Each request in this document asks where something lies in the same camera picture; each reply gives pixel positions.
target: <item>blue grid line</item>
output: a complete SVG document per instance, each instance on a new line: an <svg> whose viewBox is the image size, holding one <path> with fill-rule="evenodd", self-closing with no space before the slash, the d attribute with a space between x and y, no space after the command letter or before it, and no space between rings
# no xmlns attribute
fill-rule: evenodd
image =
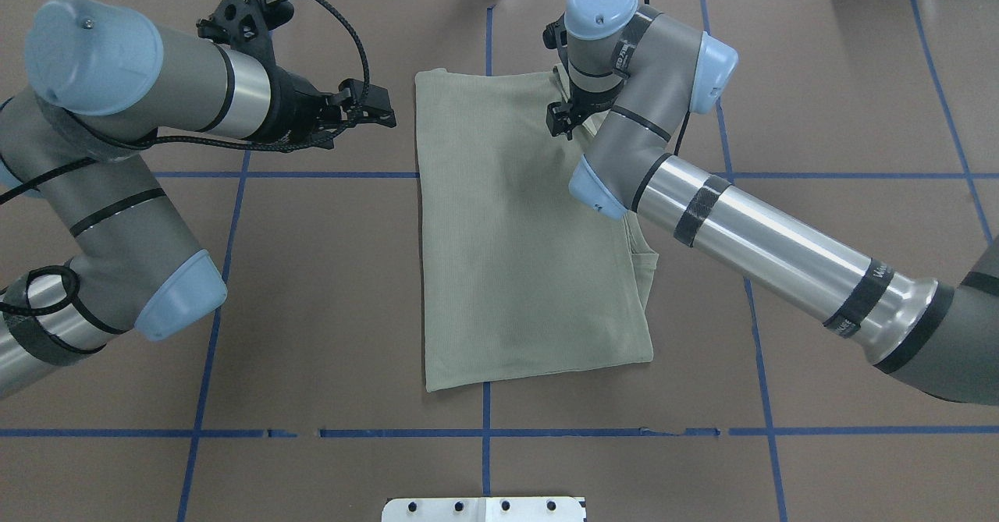
<svg viewBox="0 0 999 522"><path fill-rule="evenodd" d="M718 437L717 428L657 432L648 428L418 428L318 431L320 438L679 438Z"/></svg>
<svg viewBox="0 0 999 522"><path fill-rule="evenodd" d="M485 8L485 74L492 77L492 10ZM482 383L482 496L492 496L492 383Z"/></svg>
<svg viewBox="0 0 999 522"><path fill-rule="evenodd" d="M417 428L417 429L361 429L318 431L320 438L481 438L485 431L479 428Z"/></svg>
<svg viewBox="0 0 999 522"><path fill-rule="evenodd" d="M243 154L243 169L240 171L240 184L236 188L236 203L233 205L233 219L229 224L229 240L226 243L226 259L222 264L222 282L229 283L229 270L233 263L233 244L236 241L236 226L240 220L240 210L243 206L243 193L246 191L247 171L250 169L249 151ZM177 522L184 522L187 515L188 498L190 497L190 484L194 479L194 466L197 462L197 445L201 440L201 427L204 421L204 405L208 401L208 386L212 379L212 366L215 363L215 344L219 340L219 328L222 325L222 310L215 310L215 318L212 321L212 333L208 339L208 352L204 358L204 372L201 378L201 389L197 394L197 412L194 419L194 433L190 436L190 450L188 451L187 468L184 471L184 486L181 488L181 500L177 508Z"/></svg>
<svg viewBox="0 0 999 522"><path fill-rule="evenodd" d="M158 178L226 178L235 179L244 176L240 171L160 171L154 173ZM418 179L420 173L415 171L249 171L247 178L252 179Z"/></svg>
<svg viewBox="0 0 999 522"><path fill-rule="evenodd" d="M189 438L190 429L0 428L0 438Z"/></svg>
<svg viewBox="0 0 999 522"><path fill-rule="evenodd" d="M700 14L704 21L704 31L711 34L711 22L709 10L707 10L707 0L700 0ZM721 108L721 99L715 103L715 111L718 115L718 133L721 139L721 153L725 159L725 173L728 181L735 184L735 172L732 168L731 152L728 149L728 130L725 127L725 113ZM766 423L767 447L770 448L770 469L773 472L773 489L777 495L777 512L780 522L787 522L787 506L784 500L784 479L780 475L780 457L777 454L777 437L773 433L773 415L770 411L770 391L766 384L766 365L763 361L763 344L759 338L759 323L756 321L756 301L752 295L752 283L748 278L743 278L745 285L746 299L749 301L749 316L752 319L753 344L756 347L756 375L759 377L759 393L763 401L763 420Z"/></svg>
<svg viewBox="0 0 999 522"><path fill-rule="evenodd" d="M657 432L648 428L426 428L347 429L318 431L331 439L370 438L676 438L728 436L889 436L906 434L999 434L999 425L886 425L886 426L777 426L689 428L684 432ZM160 428L0 428L0 438L190 438L192 429ZM199 439L296 438L279 429L209 429L197 431Z"/></svg>
<svg viewBox="0 0 999 522"><path fill-rule="evenodd" d="M745 179L960 179L964 173L821 173L821 172L734 172L735 178Z"/></svg>
<svg viewBox="0 0 999 522"><path fill-rule="evenodd" d="M723 148L728 137L724 138ZM159 171L154 173L161 179L197 179L197 178L240 178L240 171ZM812 172L812 171L714 171L715 175L731 175L735 179L892 179L892 180L997 180L999 173L863 173L863 172ZM417 171L250 171L247 178L285 178L285 179L418 179Z"/></svg>
<svg viewBox="0 0 999 522"><path fill-rule="evenodd" d="M893 434L999 434L999 425L938 426L783 426L777 428L731 428L729 436L871 436Z"/></svg>
<svg viewBox="0 0 999 522"><path fill-rule="evenodd" d="M964 177L968 181L968 189L971 190L971 198L975 203L975 212L978 213L978 221L982 226L982 233L985 241L992 243L992 231L989 230L989 222L985 219L985 211L982 209L982 201L978 198L978 189L975 181L971 178L971 167L968 159L964 155L964 147L961 145L961 138L957 134L957 126L954 125L954 117L950 112L950 105L947 103L947 96L943 93L943 85L940 84L940 77L937 75L936 64L933 63L933 55L930 53L929 43L926 41L926 31L923 28L923 17L919 13L919 2L909 0L912 5L912 15L916 20L916 30L919 32L919 42L923 47L923 55L926 57L926 65L930 70L930 77L933 78L933 87L936 89L937 97L940 99L940 106L943 109L944 118L947 120L947 128L950 130L950 137L954 141L954 149L957 150L957 158L961 160L961 168L964 170Z"/></svg>
<svg viewBox="0 0 999 522"><path fill-rule="evenodd" d="M492 383L482 383L482 496L492 496Z"/></svg>
<svg viewBox="0 0 999 522"><path fill-rule="evenodd" d="M787 504L784 500L784 479L780 476L780 457L777 454L777 437L773 429L773 413L770 409L770 390L766 384L766 365L763 361L763 342L759 338L759 321L756 320L756 300L752 295L752 281L742 279L749 300L749 316L752 319L752 340L756 346L756 374L759 376L759 393L763 399L763 422L766 423L766 440L770 448L770 468L773 471L773 486L777 491L777 512L781 522L787 522Z"/></svg>

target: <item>silver arm segment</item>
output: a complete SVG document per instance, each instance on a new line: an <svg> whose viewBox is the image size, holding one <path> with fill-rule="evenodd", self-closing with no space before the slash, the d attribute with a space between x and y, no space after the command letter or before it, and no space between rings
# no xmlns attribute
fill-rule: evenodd
<svg viewBox="0 0 999 522"><path fill-rule="evenodd" d="M720 95L734 50L636 0L568 0L564 20L571 92L583 102L613 99L572 178L573 195L607 216L631 209L674 232L856 341L871 364L904 383L999 405L995 243L957 288L895 272L664 151L685 113L706 112ZM614 28L600 28L607 20ZM599 89L610 81L581 79L582 68L620 75L624 85Z"/></svg>

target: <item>black tape band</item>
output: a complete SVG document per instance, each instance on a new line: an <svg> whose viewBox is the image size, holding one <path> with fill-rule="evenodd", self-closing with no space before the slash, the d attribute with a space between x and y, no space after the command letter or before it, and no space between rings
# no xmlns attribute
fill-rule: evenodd
<svg viewBox="0 0 999 522"><path fill-rule="evenodd" d="M628 110L624 107L617 106L617 104L610 107L610 112L616 112L617 114L620 114L621 116L627 118L628 120L634 121L634 123L639 124L646 130L652 132L653 134L659 136L660 138L663 138L667 142L670 141L670 132L663 130L663 128L659 127L659 124L653 123L652 120L648 120L646 119L646 117L640 114L631 112L631 110Z"/></svg>
<svg viewBox="0 0 999 522"><path fill-rule="evenodd" d="M67 294L69 293L69 283L65 277L63 278L63 290ZM70 305L72 305L73 308L76 309L76 312L79 313L80 317L83 317L84 319L87 320L88 323L104 331L104 333L110 333L112 335L122 335L128 333L127 330L116 329L111 325L104 323L104 321L97 319L97 316L94 315L94 313L90 311L90 309L87 308L87 306L84 305L82 301L80 301L80 294L77 294L75 298L71 299Z"/></svg>
<svg viewBox="0 0 999 522"><path fill-rule="evenodd" d="M884 360L874 364L874 367L886 374L898 371L902 366L909 363L909 360L922 350L926 341L936 332L937 327L943 322L943 318L950 311L950 304L954 301L954 288L946 284L937 284L937 290L927 306L923 316L920 317L912 332L905 337L891 354L885 356Z"/></svg>
<svg viewBox="0 0 999 522"><path fill-rule="evenodd" d="M895 270L890 266L871 259L863 278L853 287L846 301L822 325L844 339L852 337L853 333L860 330L860 323L864 318L881 301L881 296L894 277Z"/></svg>
<svg viewBox="0 0 999 522"><path fill-rule="evenodd" d="M609 71L609 72L602 73L602 74L599 74L599 75L597 75L595 73L586 73L584 70L581 70L577 66L575 66L575 64L572 63L572 62L570 62L570 66L572 66L572 69L574 69L575 71L577 71L579 74L585 75L586 77L592 77L593 79L602 79L603 77L611 77L611 75L614 74L614 71Z"/></svg>
<svg viewBox="0 0 999 522"><path fill-rule="evenodd" d="M632 212L638 212L638 202L642 201L642 195L645 193L645 188L649 186L652 175L656 174L656 171L659 171L659 167L663 166L665 160L670 159L672 155L672 153L663 153L659 159L656 159L656 163L653 163L652 167L649 167L649 172L645 174L645 177L642 177L642 181L638 185L638 190L635 191L635 198L631 199Z"/></svg>
<svg viewBox="0 0 999 522"><path fill-rule="evenodd" d="M649 25L652 25L653 20L659 16L659 13L646 11L645 5L639 8L634 15L632 15L631 20L625 25L624 30L621 31L621 38L617 40L617 44L614 45L614 53L611 60L613 60L613 71L617 75L627 79L631 77L628 74L627 67L631 64L631 57L635 55L635 49L638 48L638 42L645 36L645 32L649 30Z"/></svg>
<svg viewBox="0 0 999 522"><path fill-rule="evenodd" d="M972 271L964 277L964 280L961 280L961 285L974 288L979 292L985 292L985 294L989 294L990 296L999 297L999 278L991 274Z"/></svg>
<svg viewBox="0 0 999 522"><path fill-rule="evenodd" d="M28 286L31 285L32 280L43 275L39 274L39 270L33 270L11 284L4 294L4 303L28 307ZM25 352L53 366L75 364L104 348L103 345L90 350L76 348L46 331L37 317L22 317L4 313L3 321L7 325L11 337L14 337L14 340L21 345Z"/></svg>
<svg viewBox="0 0 999 522"><path fill-rule="evenodd" d="M233 69L233 60L229 59L229 53L222 48L222 46L215 45L215 48L219 50L222 54L222 59L226 61L226 98L222 100L222 108L219 109L219 113L215 114L215 118L208 123L208 126L198 130L199 132L207 132L212 128L218 126L222 122L222 118L229 114L229 107L233 105L233 98L236 96L236 70Z"/></svg>
<svg viewBox="0 0 999 522"><path fill-rule="evenodd" d="M73 234L73 237L78 237L78 235L80 235L84 231L89 230L90 227L96 226L97 224L101 223L102 221L110 218L115 214L124 212L125 210L131 208L132 206L138 206L143 202L147 202L154 198L160 198L161 196L165 195L167 194L163 191L162 188L153 188L150 190L146 190L144 192L140 192L139 194L133 194L128 198L124 198L122 200L115 202L114 204L104 206L100 210L97 210L93 214L90 214L89 216L76 222L76 224L74 224L73 227L69 228L69 232Z"/></svg>
<svg viewBox="0 0 999 522"><path fill-rule="evenodd" d="M721 197L731 183L718 175L707 177L704 184L697 189L697 194L684 210L684 215L677 222L677 229L674 230L674 239L688 247L693 247L693 239L697 237L697 231L704 224L707 216L710 216L714 209L715 202Z"/></svg>

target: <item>gray arm segment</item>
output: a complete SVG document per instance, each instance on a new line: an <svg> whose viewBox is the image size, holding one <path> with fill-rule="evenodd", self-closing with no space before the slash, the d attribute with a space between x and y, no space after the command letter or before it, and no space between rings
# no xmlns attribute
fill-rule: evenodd
<svg viewBox="0 0 999 522"><path fill-rule="evenodd" d="M568 22L588 30L579 21L591 18L574 10L585 6L568 0L570 66L627 78L581 162L592 172L572 178L577 198L611 217L630 208L672 231L856 341L871 364L904 383L942 399L999 405L999 245L957 288L910 279L669 156L664 146L686 111L709 109L738 57L647 6L613 35L574 38Z"/></svg>
<svg viewBox="0 0 999 522"><path fill-rule="evenodd" d="M138 152L99 141L83 123L122 141L161 125L243 137L261 126L270 107L267 72L249 56L88 0L55 0L40 13L46 14L36 17L34 38L29 35L29 52L32 44L38 48L29 56L33 88L0 110L0 164L8 178L23 182L81 157L97 163L38 187L81 248L68 263L80 288L72 304L56 313L3 314L0 397L93 354L132 327L153 340L165 338L226 298L218 269ZM61 38L54 32L59 29L73 35L65 39L86 47L46 49ZM122 29L131 30L122 35ZM101 43L95 32L117 35L102 50L91 43ZM139 64L120 55L121 44L162 53L162 63L148 56L153 62L143 66L147 74L134 79ZM92 57L107 63L90 63ZM80 67L73 71L53 69L76 63ZM125 81L133 78L132 85L115 89L118 73ZM147 91L142 81L149 84ZM90 89L92 98L85 94ZM78 106L81 113L73 115L45 98ZM2 298L39 308L65 295L58 276L29 273Z"/></svg>

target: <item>cable cord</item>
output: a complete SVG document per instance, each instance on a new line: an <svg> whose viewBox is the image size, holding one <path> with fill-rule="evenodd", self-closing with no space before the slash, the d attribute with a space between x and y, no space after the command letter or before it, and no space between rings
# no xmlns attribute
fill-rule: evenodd
<svg viewBox="0 0 999 522"><path fill-rule="evenodd" d="M94 163L97 163L96 160L84 157L83 159L78 159L75 162L68 163L64 166L56 167L51 171L47 171L46 173L42 173L32 180L4 192L4 194L0 194L0 205L10 202L16 196L24 194L46 181L53 180L58 176L65 175L66 173L77 169L82 169L86 166L93 165ZM3 302L3 298L0 298L0 313L20 317L39 317L41 315L50 315L51 313L55 313L72 303L80 293L80 277L68 266L46 266L32 270L28 273L27 285L30 286L33 279L49 274L55 274L63 278L66 295L60 301L45 307L23 307L5 303Z"/></svg>
<svg viewBox="0 0 999 522"><path fill-rule="evenodd" d="M329 4L327 0L313 0L313 2L317 2L318 4L320 4L322 8L327 10L329 14L332 14L332 16L336 17L336 20L338 20L340 24L343 25L343 29L346 29L347 34L350 35L350 38L354 40L354 46L357 46L357 56L359 56L361 59L361 72L363 72L364 74L363 85L361 85L361 94L357 96L357 100L354 102L354 106L351 109L347 110L347 119L343 120L343 122L340 123L339 126L337 126L332 132L325 132L324 134L317 135L317 137L312 141L304 143L253 143L253 142L239 143L239 142L231 142L231 141L217 140L213 138L203 138L197 136L172 135L172 136L151 138L148 140L139 140L129 144L122 141L118 141L117 139L111 138L110 136L104 135L103 133L98 132L97 130L93 130L92 128L86 126L83 123L81 123L81 125L83 125L84 128L86 128L86 130L90 132L90 134L98 138L100 141L110 143L111 145L117 147L125 149L133 149L133 150L147 149L154 145L159 145L161 143L194 143L199 145L224 147L228 149L240 149L244 151L291 152L300 149L308 149L310 147L317 147L318 145L322 145L329 142L330 140L336 138L336 136L342 134L343 131L347 130L347 128L350 128L354 126L354 124L357 124L357 120L360 119L361 113L363 112L363 109L361 107L363 107L364 103L368 100L368 91L371 88L371 68L368 67L368 54L364 53L364 45L361 44L361 38L360 36L357 35L357 31L354 30L352 25L350 25L350 22L347 22L347 18L343 17L343 14L340 14L340 11L336 10L336 7Z"/></svg>
<svg viewBox="0 0 999 522"><path fill-rule="evenodd" d="M690 111L686 113L684 117L684 125L681 125L681 133L677 134L677 145L674 145L674 155L681 154L681 143L684 142L684 134L686 134L686 124L690 121Z"/></svg>
<svg viewBox="0 0 999 522"><path fill-rule="evenodd" d="M90 157L84 157L83 159L77 159L75 162L67 163L67 164L65 164L62 167L56 167L55 169L53 169L51 171L46 171L46 172L38 175L37 177L33 178L30 181L16 186L16 187L8 190L7 192L4 192L4 194L0 194L0 205L3 205L3 204L6 204L7 202L10 202L11 200L13 200L14 198L16 198L17 196L20 196L21 194L25 194L25 192L27 192L27 191L29 191L29 190L31 190L33 188L37 188L38 185L40 185L40 184L42 184L44 182L53 180L54 178L56 178L58 176L61 176L61 175L65 175L66 173L68 173L70 171L75 171L77 169L82 169L82 168L86 167L87 165L93 165L94 163L97 163L97 160L90 159Z"/></svg>
<svg viewBox="0 0 999 522"><path fill-rule="evenodd" d="M59 276L63 279L63 287L65 288L66 295L63 296L60 301L57 301L53 305L46 305L44 307L22 307L0 301L0 313L17 315L20 317L40 317L42 315L50 315L69 306L69 304L71 304L80 294L80 276L75 270L72 270L68 266L53 265L36 268L28 273L26 286L30 286L31 281L35 280L35 278L50 275ZM6 293L6 289L4 289L3 292L0 292L0 295L3 293ZM20 321L15 320L8 323L8 326L11 326L12 328L12 324L16 325L19 322Z"/></svg>

